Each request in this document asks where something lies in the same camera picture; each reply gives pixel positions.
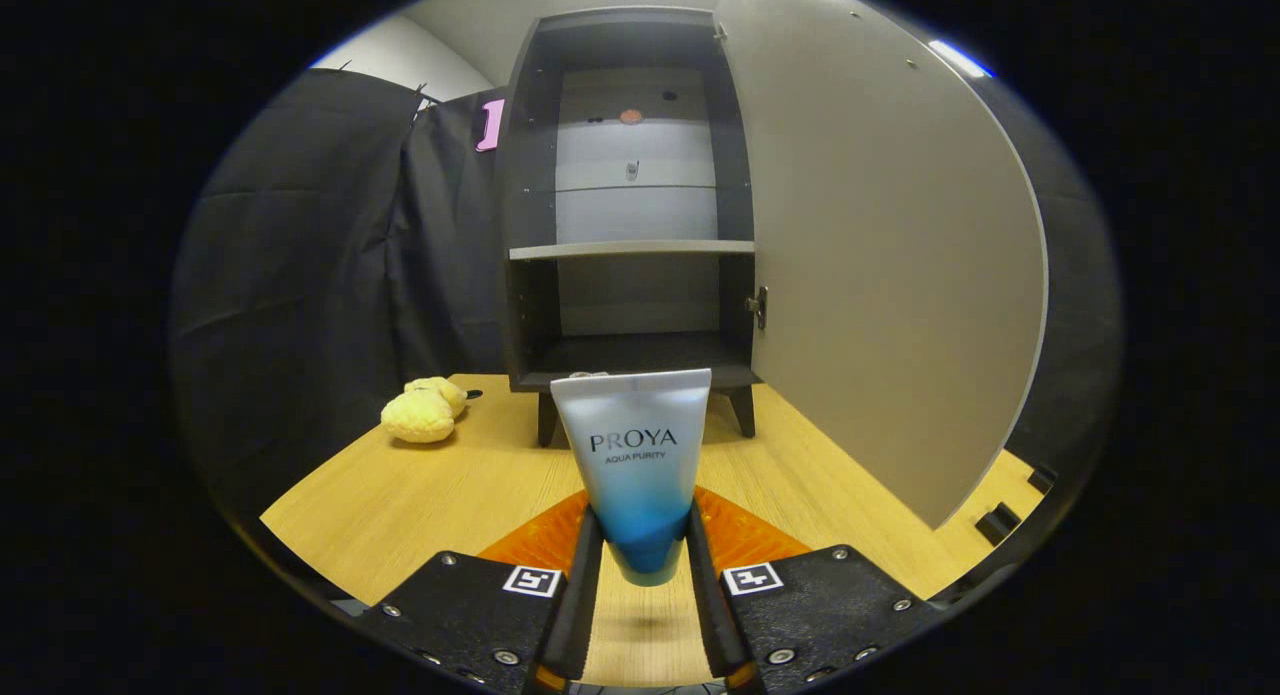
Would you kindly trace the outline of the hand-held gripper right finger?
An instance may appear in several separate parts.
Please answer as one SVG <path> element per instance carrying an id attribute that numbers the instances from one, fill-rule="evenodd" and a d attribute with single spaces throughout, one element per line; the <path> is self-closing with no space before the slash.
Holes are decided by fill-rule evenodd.
<path id="1" fill-rule="evenodd" d="M 685 543 L 707 660 L 730 691 L 828 687 L 936 623 L 855 548 L 809 548 L 705 486 Z"/>

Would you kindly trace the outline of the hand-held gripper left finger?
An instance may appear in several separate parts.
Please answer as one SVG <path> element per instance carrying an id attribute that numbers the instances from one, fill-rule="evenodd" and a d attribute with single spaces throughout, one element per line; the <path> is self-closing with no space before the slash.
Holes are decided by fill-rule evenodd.
<path id="1" fill-rule="evenodd" d="M 476 555 L 439 552 L 360 617 L 479 694 L 563 694 L 585 669 L 604 538 L 575 493 Z"/>

